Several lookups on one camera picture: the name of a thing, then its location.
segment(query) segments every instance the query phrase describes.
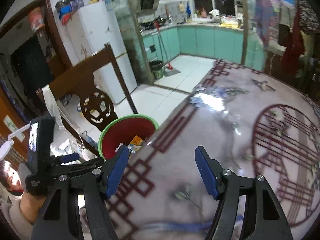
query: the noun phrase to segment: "metal screw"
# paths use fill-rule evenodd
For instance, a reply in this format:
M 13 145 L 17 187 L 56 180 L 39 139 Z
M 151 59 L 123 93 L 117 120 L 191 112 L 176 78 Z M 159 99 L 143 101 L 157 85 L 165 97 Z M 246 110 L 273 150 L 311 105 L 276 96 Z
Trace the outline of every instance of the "metal screw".
M 256 178 L 258 181 L 264 181 L 264 177 L 262 175 L 257 175 Z
M 92 170 L 93 175 L 98 175 L 98 174 L 100 174 L 100 172 L 101 172 L 101 170 L 99 168 Z
M 226 175 L 226 176 L 230 176 L 230 175 L 231 175 L 231 170 L 225 169 L 225 170 L 222 171 L 222 173 L 223 173 L 224 175 Z
M 60 181 L 65 181 L 67 179 L 67 176 L 65 175 L 65 174 L 63 174 L 63 175 L 61 175 L 60 177 L 59 177 L 59 180 Z

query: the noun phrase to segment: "person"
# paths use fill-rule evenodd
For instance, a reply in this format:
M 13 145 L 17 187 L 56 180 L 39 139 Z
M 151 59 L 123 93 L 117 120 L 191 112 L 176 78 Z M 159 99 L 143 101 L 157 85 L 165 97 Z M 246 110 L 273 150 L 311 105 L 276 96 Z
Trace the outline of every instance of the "person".
M 23 192 L 19 174 L 12 168 L 11 163 L 4 160 L 0 161 L 0 182 L 10 193 L 22 194 L 21 199 L 12 201 L 12 204 L 0 199 L 0 211 L 21 240 L 30 239 L 33 224 L 36 222 L 45 196 L 33 196 Z
M 5 160 L 0 161 L 0 183 L 12 195 L 21 196 L 23 193 L 19 174 L 12 168 L 11 163 Z
M 0 199 L 0 211 L 2 215 L 21 240 L 30 239 L 33 224 L 36 222 L 44 200 L 45 196 L 33 196 L 28 192 L 24 192 L 22 198 L 13 201 L 12 204 L 5 203 Z

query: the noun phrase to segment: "mop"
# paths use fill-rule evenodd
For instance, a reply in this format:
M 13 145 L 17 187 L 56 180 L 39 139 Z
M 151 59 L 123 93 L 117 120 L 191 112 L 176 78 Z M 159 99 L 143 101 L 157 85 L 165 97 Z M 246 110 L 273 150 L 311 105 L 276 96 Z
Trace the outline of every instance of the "mop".
M 161 35 L 160 35 L 159 23 L 158 23 L 157 21 L 155 21 L 155 26 L 156 26 L 156 28 L 158 29 L 158 40 L 159 40 L 159 45 L 160 45 L 160 52 L 161 52 L 162 62 L 164 62 L 164 61 L 163 61 L 163 54 L 162 54 L 161 43 L 162 43 L 162 46 L 163 46 L 163 50 L 164 50 L 165 57 L 167 58 L 167 62 L 168 62 L 168 63 L 164 66 L 164 75 L 165 75 L 166 77 L 169 77 L 169 76 L 172 76 L 172 75 L 181 73 L 181 71 L 179 71 L 178 69 L 173 68 L 172 65 L 170 64 L 170 61 L 169 61 L 167 52 L 165 51 L 163 39 L 162 39 L 162 37 L 161 37 Z

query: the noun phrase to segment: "red cloth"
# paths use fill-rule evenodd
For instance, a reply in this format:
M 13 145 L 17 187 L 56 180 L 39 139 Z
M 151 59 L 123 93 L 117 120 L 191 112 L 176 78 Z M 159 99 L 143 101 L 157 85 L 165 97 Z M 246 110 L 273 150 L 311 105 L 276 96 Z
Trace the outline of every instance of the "red cloth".
M 299 68 L 299 56 L 304 54 L 304 44 L 299 27 L 299 10 L 294 18 L 292 34 L 289 36 L 287 49 L 281 57 L 283 70 L 287 74 L 296 74 Z

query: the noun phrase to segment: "kitchen cabinet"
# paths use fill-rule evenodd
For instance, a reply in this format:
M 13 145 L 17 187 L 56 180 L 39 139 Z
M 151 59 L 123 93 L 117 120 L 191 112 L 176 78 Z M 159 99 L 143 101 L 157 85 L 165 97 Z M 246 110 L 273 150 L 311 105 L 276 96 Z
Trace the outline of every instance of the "kitchen cabinet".
M 151 35 L 143 37 L 143 44 L 144 44 L 144 47 L 146 49 L 146 54 L 147 54 L 148 60 L 151 61 L 154 58 L 156 58 L 157 57 L 157 53 L 155 51 L 151 52 L 151 50 L 149 49 L 150 46 L 155 44 L 154 41 L 153 41 L 153 37 Z
M 248 41 L 247 41 L 247 54 L 245 56 L 245 63 L 244 63 L 245 66 L 252 68 L 255 50 L 256 50 L 255 36 L 253 34 L 249 34 Z
M 167 63 L 164 53 L 167 52 L 169 60 L 179 54 L 189 54 L 199 57 L 222 58 L 230 62 L 241 63 L 243 49 L 243 32 L 212 26 L 177 26 L 160 31 L 164 47 L 153 33 L 143 36 L 146 48 L 155 45 L 156 51 L 147 51 L 148 60 L 158 59 Z M 261 70 L 264 65 L 263 48 L 259 47 L 256 34 L 249 36 L 245 65 Z
M 197 54 L 196 44 L 196 27 L 180 26 L 178 27 L 178 36 L 180 44 L 180 52 L 182 54 Z
M 197 55 L 215 57 L 214 29 L 211 27 L 196 27 Z
M 233 55 L 232 62 L 241 63 L 242 49 L 243 49 L 243 33 L 234 32 L 234 45 L 233 45 Z
M 262 44 L 260 44 L 259 37 L 256 33 L 250 33 L 248 37 L 245 66 L 263 71 L 265 60 L 264 48 Z
M 171 28 L 166 30 L 168 35 L 169 42 L 169 54 L 170 60 L 177 57 L 180 54 L 180 44 L 179 44 L 179 36 L 177 28 Z
M 164 64 L 166 64 L 168 62 L 168 60 L 167 60 L 167 57 L 165 56 L 165 53 L 164 53 L 164 47 L 165 47 L 165 51 L 166 51 L 166 53 L 168 55 L 168 58 L 170 59 L 169 41 L 168 41 L 167 30 L 160 31 L 160 35 L 162 37 L 164 46 L 163 46 L 162 42 L 160 43 L 160 41 L 159 41 L 158 33 L 154 33 L 152 35 L 152 38 L 153 38 L 153 42 L 154 42 L 155 47 L 156 47 L 157 59 L 159 59 L 159 60 L 163 59 Z
M 252 68 L 255 70 L 263 71 L 266 57 L 264 55 L 264 49 L 258 42 L 254 53 Z
M 215 57 L 233 61 L 235 33 L 233 30 L 215 28 Z

